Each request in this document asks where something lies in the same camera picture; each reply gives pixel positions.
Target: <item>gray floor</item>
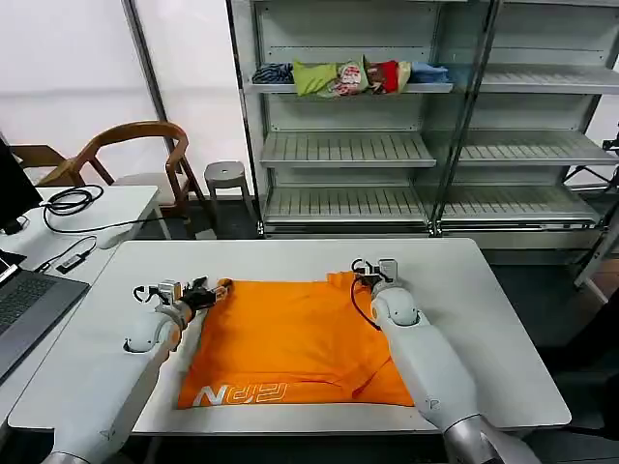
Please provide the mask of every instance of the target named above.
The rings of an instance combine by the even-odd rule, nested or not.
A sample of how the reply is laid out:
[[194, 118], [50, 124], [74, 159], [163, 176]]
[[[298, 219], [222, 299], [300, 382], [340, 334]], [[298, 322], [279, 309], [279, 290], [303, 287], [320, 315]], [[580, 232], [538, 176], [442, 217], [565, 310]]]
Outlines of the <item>gray floor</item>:
[[[240, 202], [226, 202], [218, 228], [219, 239], [255, 238], [255, 230]], [[196, 230], [209, 228], [199, 208], [192, 210]], [[188, 238], [183, 224], [171, 219], [175, 240]], [[139, 240], [161, 239], [159, 226], [144, 225]], [[583, 299], [572, 287], [565, 268], [552, 266], [494, 266], [492, 268], [518, 317], [536, 346], [559, 346], [576, 334], [595, 313], [593, 299]], [[555, 378], [573, 413], [573, 424], [599, 427], [600, 387], [609, 373], [619, 370], [619, 357], [609, 356], [587, 372]], [[526, 437], [536, 454], [548, 462], [619, 464], [619, 442], [561, 430], [538, 430]], [[126, 454], [141, 462], [149, 441], [131, 438]], [[50, 434], [14, 432], [2, 452], [2, 463], [37, 463], [51, 446]], [[212, 437], [165, 438], [157, 463], [167, 462], [281, 462], [281, 463], [413, 463], [445, 462], [440, 437]]]

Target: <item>blue cloth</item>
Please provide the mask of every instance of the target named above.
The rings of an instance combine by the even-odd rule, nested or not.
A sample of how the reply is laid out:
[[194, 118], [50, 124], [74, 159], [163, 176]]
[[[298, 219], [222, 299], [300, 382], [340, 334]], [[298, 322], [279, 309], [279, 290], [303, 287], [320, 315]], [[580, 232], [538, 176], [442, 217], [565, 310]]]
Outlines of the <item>blue cloth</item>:
[[442, 84], [449, 82], [448, 70], [444, 66], [435, 68], [428, 63], [414, 62], [409, 82], [421, 82], [423, 84]]
[[254, 84], [294, 84], [291, 63], [270, 63], [258, 68], [251, 78]]

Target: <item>stool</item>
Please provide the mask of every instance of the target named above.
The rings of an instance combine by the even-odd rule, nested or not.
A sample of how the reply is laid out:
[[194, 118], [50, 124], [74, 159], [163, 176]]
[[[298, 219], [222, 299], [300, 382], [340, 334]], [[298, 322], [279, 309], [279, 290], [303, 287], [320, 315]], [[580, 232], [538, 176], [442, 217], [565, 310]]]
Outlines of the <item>stool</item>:
[[211, 194], [216, 220], [219, 216], [216, 189], [233, 189], [235, 187], [240, 187], [251, 220], [257, 222], [255, 209], [251, 203], [248, 181], [245, 178], [245, 166], [240, 161], [218, 161], [210, 163], [204, 170], [204, 181], [206, 181], [206, 187]]

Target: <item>laptop keyboard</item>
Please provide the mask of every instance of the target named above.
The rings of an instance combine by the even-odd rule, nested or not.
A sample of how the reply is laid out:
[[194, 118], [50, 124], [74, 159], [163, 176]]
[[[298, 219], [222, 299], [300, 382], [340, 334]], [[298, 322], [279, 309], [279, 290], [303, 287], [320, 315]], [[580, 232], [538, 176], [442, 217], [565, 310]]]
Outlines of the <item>laptop keyboard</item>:
[[27, 278], [0, 300], [0, 335], [55, 283], [43, 278]]

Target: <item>black wire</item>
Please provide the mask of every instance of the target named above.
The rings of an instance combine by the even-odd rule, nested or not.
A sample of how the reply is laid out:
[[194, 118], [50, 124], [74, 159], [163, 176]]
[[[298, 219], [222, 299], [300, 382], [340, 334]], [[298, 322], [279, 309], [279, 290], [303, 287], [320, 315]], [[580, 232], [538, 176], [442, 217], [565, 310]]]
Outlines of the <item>black wire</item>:
[[357, 263], [363, 261], [363, 259], [361, 258], [357, 258], [355, 259], [352, 264], [350, 265], [350, 269], [353, 271], [353, 273], [355, 272], [355, 266], [357, 265]]
[[361, 316], [366, 319], [366, 321], [368, 322], [368, 324], [370, 324], [372, 327], [374, 327], [375, 329], [377, 329], [378, 331], [380, 331], [380, 327], [378, 327], [377, 324], [375, 324], [371, 319], [369, 319], [366, 314], [359, 308], [359, 306], [357, 305], [357, 302], [355, 301], [355, 285], [357, 284], [357, 282], [361, 281], [361, 278], [359, 276], [355, 277], [355, 279], [352, 281], [352, 285], [350, 285], [350, 300], [352, 301], [352, 305], [355, 306], [355, 309], [357, 309], [357, 312], [359, 314], [361, 314]]
[[35, 269], [34, 272], [35, 273], [41, 273], [41, 272], [46, 271], [47, 269], [49, 269], [49, 265], [51, 263], [53, 263], [57, 259], [63, 257], [69, 251], [71, 251], [72, 249], [74, 249], [75, 247], [77, 247], [78, 245], [82, 244], [83, 242], [85, 242], [88, 239], [95, 239], [95, 242], [92, 244], [92, 246], [90, 248], [88, 248], [82, 254], [84, 254], [84, 255], [90, 254], [92, 252], [92, 250], [95, 249], [95, 247], [97, 246], [97, 237], [95, 237], [94, 235], [88, 235], [88, 236], [86, 236], [86, 237], [84, 237], [82, 239], [79, 239], [77, 242], [75, 242], [74, 244], [69, 246], [67, 249], [65, 249], [62, 253], [54, 256], [53, 258], [49, 258], [47, 261], [43, 262], [41, 265], [39, 265], [39, 267], [37, 269]]
[[[89, 191], [88, 189], [96, 189], [97, 192], [93, 193], [92, 191]], [[60, 216], [60, 217], [76, 215], [77, 213], [84, 211], [86, 208], [92, 205], [95, 201], [101, 198], [103, 195], [103, 192], [104, 190], [101, 186], [89, 184], [84, 187], [67, 188], [66, 190], [62, 190], [56, 193], [55, 195], [52, 195], [47, 201], [47, 203], [42, 205], [44, 208], [43, 209], [43, 221], [45, 225], [47, 226], [49, 230], [56, 232], [58, 234], [84, 234], [88, 232], [98, 232], [100, 230], [105, 230], [110, 227], [118, 227], [121, 225], [138, 224], [138, 223], [143, 223], [143, 222], [151, 222], [153, 220], [161, 220], [158, 217], [151, 217], [151, 218], [146, 218], [146, 219], [126, 220], [124, 222], [116, 222], [113, 224], [102, 225], [99, 227], [89, 227], [87, 229], [74, 229], [74, 230], [58, 229], [57, 227], [54, 227], [53, 225], [49, 223], [47, 212], [50, 212], [54, 216]], [[78, 201], [72, 201], [72, 202], [66, 202], [66, 203], [59, 201], [59, 200], [65, 199], [73, 195], [80, 196], [81, 199], [79, 199]], [[182, 217], [182, 216], [168, 217], [168, 219], [186, 219], [186, 217]]]

